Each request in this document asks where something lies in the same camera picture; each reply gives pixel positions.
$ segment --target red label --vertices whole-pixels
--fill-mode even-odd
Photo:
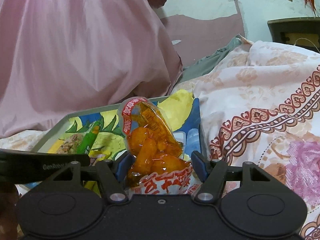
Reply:
[[[122,117],[123,117],[123,128],[122,131],[126,135],[130,133],[132,120],[131,120],[131,112],[134,106],[139,102],[147,102],[145,98],[133,98],[124,106],[122,110]]]

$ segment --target green snack wrapper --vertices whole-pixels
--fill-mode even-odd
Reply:
[[[94,141],[96,140],[98,133],[102,128],[101,120],[95,121],[91,124],[90,130],[84,136],[82,142],[77,147],[76,154],[89,154]]]

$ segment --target snack package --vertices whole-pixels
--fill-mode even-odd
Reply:
[[[94,121],[87,132],[75,133],[66,139],[57,150],[57,153],[89,154],[101,127],[101,120]]]
[[[159,108],[146,98],[134,97],[124,101],[117,114],[126,135],[126,148],[136,157],[127,175],[131,190],[139,193],[144,189],[146,194],[181,193],[189,185],[191,162],[179,158],[183,156],[182,146]]]

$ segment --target green cloth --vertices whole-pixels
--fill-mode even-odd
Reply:
[[[242,41],[240,35],[235,36],[229,42],[229,44],[221,49],[218,49],[215,53],[210,56],[204,57],[198,60],[196,63],[189,67],[184,67],[182,75],[179,78],[177,84],[184,81],[201,77],[211,72],[218,63],[224,59],[230,51],[233,51],[236,47],[240,46]]]

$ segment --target blanket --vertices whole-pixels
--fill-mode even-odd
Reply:
[[[320,236],[319,64],[320,54],[310,50],[247,42],[173,90],[200,99],[209,159],[252,161],[304,199],[306,240]]]

